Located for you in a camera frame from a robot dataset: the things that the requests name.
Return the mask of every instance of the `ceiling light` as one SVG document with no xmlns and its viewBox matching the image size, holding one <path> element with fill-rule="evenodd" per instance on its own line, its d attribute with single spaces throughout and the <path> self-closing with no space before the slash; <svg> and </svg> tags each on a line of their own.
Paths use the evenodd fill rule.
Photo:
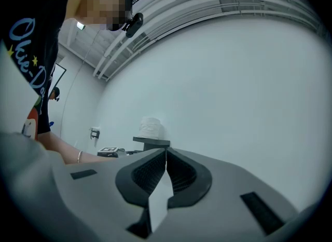
<svg viewBox="0 0 332 242">
<path fill-rule="evenodd" d="M 85 25 L 83 25 L 82 23 L 79 23 L 78 21 L 77 21 L 76 26 L 77 26 L 80 30 L 83 30 L 83 29 L 85 28 Z"/>
</svg>

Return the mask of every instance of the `ceiling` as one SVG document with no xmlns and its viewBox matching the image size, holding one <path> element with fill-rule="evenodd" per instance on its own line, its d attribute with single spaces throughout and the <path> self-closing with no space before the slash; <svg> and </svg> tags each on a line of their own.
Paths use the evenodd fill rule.
<svg viewBox="0 0 332 242">
<path fill-rule="evenodd" d="M 142 12 L 144 24 L 132 38 L 123 31 L 94 26 L 77 28 L 63 23 L 59 44 L 95 68 L 93 76 L 110 80 L 157 40 L 186 26 L 212 18 L 256 16 L 296 22 L 321 37 L 328 31 L 307 0 L 136 0 L 133 14 Z"/>
</svg>

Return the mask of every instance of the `white wall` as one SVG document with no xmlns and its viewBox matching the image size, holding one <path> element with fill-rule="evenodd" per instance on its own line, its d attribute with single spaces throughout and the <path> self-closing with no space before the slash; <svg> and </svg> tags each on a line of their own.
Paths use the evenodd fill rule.
<svg viewBox="0 0 332 242">
<path fill-rule="evenodd" d="M 93 77 L 94 69 L 85 63 L 70 90 L 82 60 L 61 45 L 59 45 L 59 52 L 62 56 L 65 56 L 59 65 L 67 69 L 67 71 L 57 84 L 57 87 L 60 89 L 59 101 L 50 100 L 48 102 L 49 121 L 54 122 L 54 125 L 51 126 L 51 131 L 59 137 L 61 134 L 61 139 L 70 145 L 76 146 L 82 151 L 88 151 L 89 143 L 92 142 L 89 137 L 89 128 L 95 126 L 96 107 L 106 83 L 103 79 L 99 80 Z"/>
<path fill-rule="evenodd" d="M 107 85 L 97 148 L 142 149 L 132 137 L 143 116 L 156 117 L 172 147 L 244 167 L 302 210 L 332 164 L 330 51 L 310 31 L 269 19 L 178 32 Z"/>
</svg>

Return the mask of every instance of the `yellow star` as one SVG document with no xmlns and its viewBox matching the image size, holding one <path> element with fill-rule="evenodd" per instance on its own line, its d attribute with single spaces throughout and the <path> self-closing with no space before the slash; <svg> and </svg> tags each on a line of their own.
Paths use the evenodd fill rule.
<svg viewBox="0 0 332 242">
<path fill-rule="evenodd" d="M 10 47 L 10 50 L 7 51 L 7 52 L 8 52 L 8 54 L 9 54 L 9 56 L 11 56 L 11 55 L 14 53 L 14 51 L 12 50 L 12 45 L 11 45 L 11 47 Z"/>
<path fill-rule="evenodd" d="M 37 58 L 35 57 L 35 56 L 33 56 L 34 57 L 34 59 L 32 60 L 32 62 L 33 62 L 33 66 L 37 66 Z"/>
</svg>

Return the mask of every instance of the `sleeve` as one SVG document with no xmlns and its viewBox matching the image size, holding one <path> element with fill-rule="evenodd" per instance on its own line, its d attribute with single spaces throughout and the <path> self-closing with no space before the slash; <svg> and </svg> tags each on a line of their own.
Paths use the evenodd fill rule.
<svg viewBox="0 0 332 242">
<path fill-rule="evenodd" d="M 38 134 L 46 133 L 51 131 L 49 120 L 48 120 L 48 90 L 51 86 L 51 80 L 48 81 L 45 99 L 41 106 L 41 114 L 38 117 Z"/>
</svg>

